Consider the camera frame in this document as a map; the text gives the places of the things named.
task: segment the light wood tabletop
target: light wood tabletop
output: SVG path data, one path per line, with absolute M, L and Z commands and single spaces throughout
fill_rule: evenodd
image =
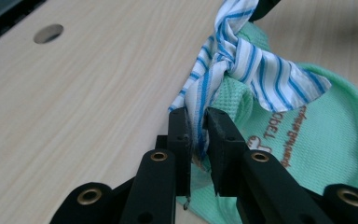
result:
M 72 189 L 133 177 L 220 5 L 48 0 L 1 36 L 0 223 L 49 223 Z M 273 52 L 358 87 L 358 0 L 282 0 L 256 24 Z

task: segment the striped cloth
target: striped cloth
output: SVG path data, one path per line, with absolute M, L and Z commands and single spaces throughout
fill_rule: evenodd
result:
M 169 110 L 186 107 L 193 152 L 202 159 L 208 134 L 202 129 L 204 110 L 218 95 L 224 74 L 248 85 L 260 105 L 273 112 L 293 110 L 320 97 L 330 87 L 325 77 L 297 67 L 236 36 L 255 11 L 258 0 L 227 0 L 220 7 L 211 35 Z

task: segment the brass ring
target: brass ring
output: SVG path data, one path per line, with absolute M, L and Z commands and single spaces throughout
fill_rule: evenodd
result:
M 349 189 L 339 189 L 337 191 L 337 195 L 339 199 L 344 201 L 345 203 L 348 203 L 350 205 L 353 205 L 355 207 L 358 207 L 358 193 Z
M 252 159 L 254 159 L 255 161 L 266 162 L 269 160 L 269 157 L 264 153 L 254 152 L 252 154 Z
M 83 192 L 77 196 L 77 202 L 81 205 L 89 205 L 92 203 L 96 203 L 103 196 L 103 193 L 100 189 L 92 188 L 85 189 Z
M 155 152 L 150 156 L 150 158 L 152 161 L 165 161 L 167 160 L 168 155 L 164 152 Z

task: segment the wood grain surface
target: wood grain surface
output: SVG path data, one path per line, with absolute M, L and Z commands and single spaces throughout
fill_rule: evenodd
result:
M 133 177 L 220 4 L 48 0 L 0 37 L 0 223 L 49 223 L 72 189 Z M 62 34 L 36 44 L 51 24 Z M 282 0 L 256 24 L 273 52 L 358 87 L 358 1 Z

